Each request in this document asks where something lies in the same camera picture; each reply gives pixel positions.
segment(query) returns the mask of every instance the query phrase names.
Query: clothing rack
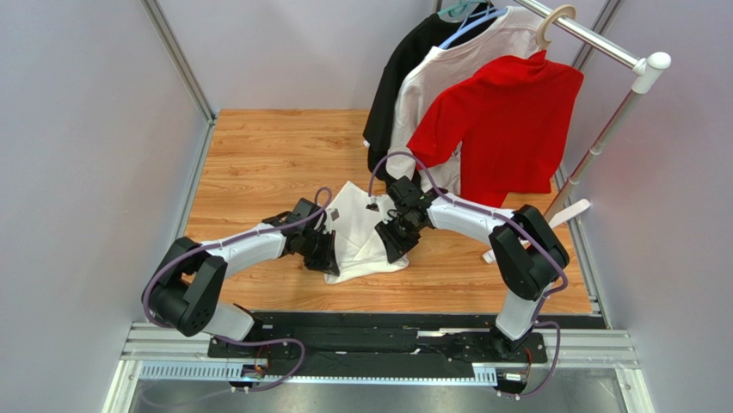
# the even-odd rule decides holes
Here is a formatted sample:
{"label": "clothing rack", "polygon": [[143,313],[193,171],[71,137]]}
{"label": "clothing rack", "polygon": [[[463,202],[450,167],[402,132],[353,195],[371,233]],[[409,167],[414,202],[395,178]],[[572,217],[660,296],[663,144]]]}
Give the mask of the clothing rack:
{"label": "clothing rack", "polygon": [[[515,3],[539,15],[543,19],[546,18],[552,9],[535,0],[514,0]],[[437,0],[435,7],[439,9],[442,1]],[[593,47],[595,50],[602,52],[613,60],[621,63],[631,69],[638,77],[631,84],[631,89],[626,94],[624,100],[616,108],[616,111],[608,120],[603,130],[595,139],[594,143],[588,148],[588,151],[582,157],[581,162],[576,166],[573,173],[570,174],[568,180],[563,184],[555,199],[552,200],[550,207],[545,212],[545,218],[551,219],[563,209],[565,201],[567,201],[573,189],[580,183],[583,175],[590,164],[603,152],[603,148],[608,144],[609,139],[618,131],[619,127],[624,123],[625,117],[634,109],[642,95],[645,95],[651,86],[656,82],[662,72],[669,67],[671,58],[665,52],[652,53],[648,58],[639,58],[633,53],[625,50],[623,47],[613,43],[609,39],[597,34],[596,32],[584,27],[582,24],[562,16],[552,22],[562,30],[577,37],[580,41]]]}

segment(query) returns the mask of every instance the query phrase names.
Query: blue hanger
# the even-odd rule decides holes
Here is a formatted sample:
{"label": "blue hanger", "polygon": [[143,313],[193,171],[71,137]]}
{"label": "blue hanger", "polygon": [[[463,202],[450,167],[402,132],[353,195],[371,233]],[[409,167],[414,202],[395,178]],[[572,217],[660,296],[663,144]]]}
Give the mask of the blue hanger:
{"label": "blue hanger", "polygon": [[508,12],[508,9],[496,10],[496,11],[493,11],[491,13],[489,13],[489,11],[486,10],[486,13],[487,14],[484,17],[481,17],[480,19],[472,22],[471,24],[469,24],[468,26],[466,26],[464,28],[460,28],[459,31],[456,32],[456,34],[454,34],[453,36],[449,37],[446,41],[444,41],[443,43],[441,43],[440,46],[439,46],[439,48],[441,48],[443,50],[446,50],[448,47],[451,46],[451,43],[453,43],[457,38],[459,38],[460,36],[466,34],[467,32],[469,32],[474,27],[476,27],[476,26],[478,26],[480,24],[486,23],[489,20],[493,19],[494,17],[498,17],[500,15],[505,15],[505,14],[507,14],[507,12]]}
{"label": "blue hanger", "polygon": [[465,24],[466,24],[466,23],[467,23],[467,22],[469,21],[469,19],[471,19],[472,17],[479,17],[479,16],[481,16],[481,15],[488,15],[489,13],[491,13],[491,12],[494,12],[494,11],[496,11],[496,7],[494,7],[494,6],[491,6],[491,7],[487,8],[487,9],[486,9],[486,10],[484,10],[484,11],[477,11],[476,13],[473,13],[472,15],[467,15],[467,16],[466,16],[466,17],[465,17],[465,18],[463,19],[463,22],[462,22],[462,23],[460,23],[460,27],[459,27],[459,29],[458,29],[458,30],[456,30],[456,33],[457,33],[457,32],[460,32],[460,31],[461,31],[461,29],[463,29],[463,28],[465,27]]}
{"label": "blue hanger", "polygon": [[447,7],[441,11],[438,12],[438,15],[444,15],[445,13],[448,13],[451,17],[458,17],[459,15],[462,15],[465,13],[465,11],[468,9],[468,6],[470,4],[480,4],[480,3],[488,3],[486,0],[477,1],[477,2],[469,2],[466,0],[460,0],[458,4]]}

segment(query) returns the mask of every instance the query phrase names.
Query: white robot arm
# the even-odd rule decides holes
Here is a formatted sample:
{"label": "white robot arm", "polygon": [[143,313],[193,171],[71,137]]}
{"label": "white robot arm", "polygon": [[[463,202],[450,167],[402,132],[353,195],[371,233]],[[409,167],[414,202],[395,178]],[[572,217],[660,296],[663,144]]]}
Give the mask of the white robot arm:
{"label": "white robot arm", "polygon": [[[175,240],[143,293],[145,310],[184,336],[205,332],[242,341],[256,321],[244,308],[219,302],[224,280],[259,262],[294,253],[305,258],[308,269],[339,275],[336,234],[325,230],[323,215],[323,208],[301,199],[292,212],[228,238]],[[195,274],[193,281],[185,281],[185,274]]]}
{"label": "white robot arm", "polygon": [[534,247],[525,249],[520,233],[506,222],[514,221],[526,231],[560,267],[569,257],[551,227],[533,206],[517,211],[483,206],[462,200],[455,194],[437,194],[434,189],[423,193],[409,179],[402,178],[388,189],[394,209],[382,212],[385,220],[376,226],[390,262],[414,248],[420,230],[431,227],[456,231],[490,245],[509,288],[502,312],[496,319],[496,350],[511,352],[525,340],[533,327],[545,293],[552,288],[559,274]]}

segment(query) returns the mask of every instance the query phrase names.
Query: gray wall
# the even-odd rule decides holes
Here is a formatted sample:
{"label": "gray wall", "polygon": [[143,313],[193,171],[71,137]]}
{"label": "gray wall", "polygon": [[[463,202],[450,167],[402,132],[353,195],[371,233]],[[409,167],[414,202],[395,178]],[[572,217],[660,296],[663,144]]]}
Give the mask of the gray wall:
{"label": "gray wall", "polygon": [[0,411],[100,411],[205,124],[138,1],[0,4]]}
{"label": "gray wall", "polygon": [[[614,326],[631,331],[657,411],[730,411],[733,313],[733,5],[625,2],[608,37],[672,66],[576,196]],[[586,73],[574,167],[634,76],[601,55]]]}
{"label": "gray wall", "polygon": [[[434,7],[434,0],[160,3],[215,110],[369,108],[395,46]],[[576,0],[578,20],[593,24],[603,3]],[[554,30],[548,36],[557,40],[551,58],[572,62],[580,42]]]}

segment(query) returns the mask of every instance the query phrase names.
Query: white t-shirt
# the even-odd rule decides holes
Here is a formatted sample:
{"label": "white t-shirt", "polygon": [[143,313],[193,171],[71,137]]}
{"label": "white t-shirt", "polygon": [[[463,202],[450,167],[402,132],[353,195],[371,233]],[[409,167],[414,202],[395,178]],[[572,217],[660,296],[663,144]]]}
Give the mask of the white t-shirt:
{"label": "white t-shirt", "polygon": [[336,230],[336,263],[339,276],[325,275],[326,284],[337,284],[376,273],[393,273],[410,264],[407,256],[390,264],[385,245],[374,226],[382,220],[378,211],[367,209],[369,197],[352,182],[346,182],[326,209],[326,229]]}
{"label": "white t-shirt", "polygon": [[[463,82],[491,60],[505,55],[529,58],[539,47],[535,41],[542,19],[523,7],[507,7],[505,15],[483,33],[447,50],[433,47],[428,56],[403,80],[395,102],[389,152],[407,151],[407,144],[420,120],[436,97],[454,84]],[[412,179],[415,161],[409,157],[387,159],[387,172],[399,179]],[[460,151],[444,164],[429,169],[439,187],[460,194]],[[422,174],[422,189],[430,189],[428,178]]]}

